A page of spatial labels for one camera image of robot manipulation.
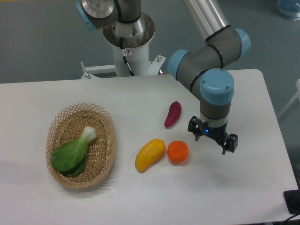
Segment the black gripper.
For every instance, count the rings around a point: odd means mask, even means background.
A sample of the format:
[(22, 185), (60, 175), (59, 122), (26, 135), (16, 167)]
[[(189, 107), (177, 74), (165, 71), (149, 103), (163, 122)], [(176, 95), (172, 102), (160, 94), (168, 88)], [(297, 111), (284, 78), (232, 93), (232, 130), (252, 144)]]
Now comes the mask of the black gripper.
[(199, 118), (193, 116), (188, 123), (188, 132), (195, 136), (198, 141), (201, 136), (206, 136), (214, 140), (222, 147), (222, 154), (226, 152), (234, 153), (238, 146), (238, 136), (226, 133), (227, 122), (220, 127), (209, 127), (207, 123), (202, 123)]

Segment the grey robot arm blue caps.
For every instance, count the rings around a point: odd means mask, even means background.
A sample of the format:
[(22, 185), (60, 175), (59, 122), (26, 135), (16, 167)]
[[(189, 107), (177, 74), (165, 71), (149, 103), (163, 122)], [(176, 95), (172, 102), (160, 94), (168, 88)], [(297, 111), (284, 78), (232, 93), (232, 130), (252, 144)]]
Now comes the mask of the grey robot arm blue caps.
[[(195, 53), (177, 50), (167, 68), (200, 102), (200, 115), (189, 121), (189, 132), (196, 139), (214, 140), (223, 152), (234, 152), (238, 137), (226, 132), (234, 80), (224, 66), (249, 52), (250, 38), (244, 30), (231, 27), (217, 1), (187, 0), (185, 4), (206, 46)], [(88, 30), (103, 31), (118, 77), (150, 75), (149, 42), (155, 25), (142, 12), (139, 0), (81, 0), (75, 7)]]

